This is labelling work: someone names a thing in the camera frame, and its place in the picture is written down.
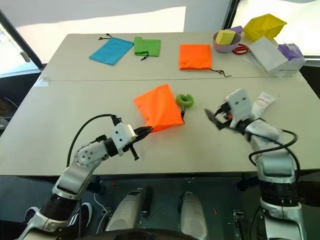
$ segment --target purple bowl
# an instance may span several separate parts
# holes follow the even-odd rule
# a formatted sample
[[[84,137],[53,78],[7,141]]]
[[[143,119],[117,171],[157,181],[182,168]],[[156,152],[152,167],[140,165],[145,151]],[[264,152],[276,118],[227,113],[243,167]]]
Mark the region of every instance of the purple bowl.
[[[230,45],[220,45],[216,42],[216,37],[217,37],[218,33],[216,32],[213,35],[213,47],[221,53],[228,53],[231,52],[233,49],[235,49],[240,41],[241,41],[241,35],[239,33],[235,33],[234,38],[232,40],[232,43]]]

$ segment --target tube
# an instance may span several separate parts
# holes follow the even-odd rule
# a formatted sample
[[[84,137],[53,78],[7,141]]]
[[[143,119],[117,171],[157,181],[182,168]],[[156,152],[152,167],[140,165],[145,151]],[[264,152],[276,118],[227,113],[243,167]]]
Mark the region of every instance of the tube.
[[[272,104],[275,100],[275,97],[262,91],[252,105],[252,115],[255,117],[255,119],[260,118],[261,115],[267,110],[269,105]]]

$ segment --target drawstring cord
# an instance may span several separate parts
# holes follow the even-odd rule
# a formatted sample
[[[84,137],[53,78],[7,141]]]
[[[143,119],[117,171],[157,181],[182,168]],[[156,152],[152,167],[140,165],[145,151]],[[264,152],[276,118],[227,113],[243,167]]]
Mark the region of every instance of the drawstring cord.
[[[148,51],[143,51],[143,52],[140,52],[141,54],[145,54],[146,53],[146,56],[145,57],[143,57],[143,58],[141,58],[141,61],[142,60],[145,60],[145,59],[147,59],[147,57],[149,57],[149,52]]]
[[[110,39],[110,38],[112,38],[112,36],[109,34],[109,33],[106,33],[105,34],[107,37],[99,37],[99,39],[98,40],[102,40],[102,39]]]
[[[227,77],[231,77],[231,75],[226,76],[225,71],[223,70],[213,70],[212,68],[210,68],[211,71],[217,72],[219,74],[223,74],[223,76]]]
[[[186,109],[184,106],[182,106],[180,115],[181,115],[181,119],[182,119],[183,123],[185,123],[185,120],[184,120],[185,113],[186,113]]]

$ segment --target orange drawstring bag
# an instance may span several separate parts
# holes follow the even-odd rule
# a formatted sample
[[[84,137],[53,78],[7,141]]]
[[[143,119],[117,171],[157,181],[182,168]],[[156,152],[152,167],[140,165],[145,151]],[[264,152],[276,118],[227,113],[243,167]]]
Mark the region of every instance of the orange drawstring bag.
[[[210,70],[211,50],[209,44],[181,44],[180,70]]]
[[[158,86],[133,101],[144,117],[146,126],[153,127],[152,132],[184,124],[168,84]]]

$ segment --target white table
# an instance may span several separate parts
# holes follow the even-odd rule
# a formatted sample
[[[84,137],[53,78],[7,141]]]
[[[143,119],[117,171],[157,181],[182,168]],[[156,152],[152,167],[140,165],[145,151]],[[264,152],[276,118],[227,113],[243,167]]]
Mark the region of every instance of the white table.
[[[112,113],[134,128],[144,126],[133,99],[166,83],[174,95],[190,93],[195,99],[186,111],[185,125],[150,134],[135,145],[139,160],[134,161],[130,152],[112,157],[96,169],[96,175],[255,171],[248,160],[252,150],[244,137],[227,129],[218,131],[204,113],[204,108],[217,109],[227,94],[239,88],[247,89],[252,101],[261,91],[275,96],[276,102],[263,117],[298,134],[291,149],[301,169],[320,167],[320,135],[312,123],[320,118],[320,102],[301,75],[281,79],[78,80],[52,81],[48,87],[30,90],[0,138],[0,175],[60,175],[69,146],[85,121]],[[93,121],[74,148],[102,134],[108,136],[112,127],[108,118]]]
[[[175,80],[223,78],[217,72],[180,71],[180,44],[210,44],[212,68],[224,70],[233,78],[269,77],[263,70],[242,60],[241,55],[232,52],[221,53],[213,48],[214,32],[179,33],[130,33],[112,34],[113,37],[133,41],[135,36],[145,39],[160,39],[159,57],[141,61],[132,47],[114,66],[89,59],[89,56],[104,45],[107,40],[98,40],[105,34],[69,34],[63,40],[41,77],[49,81],[89,80]]]

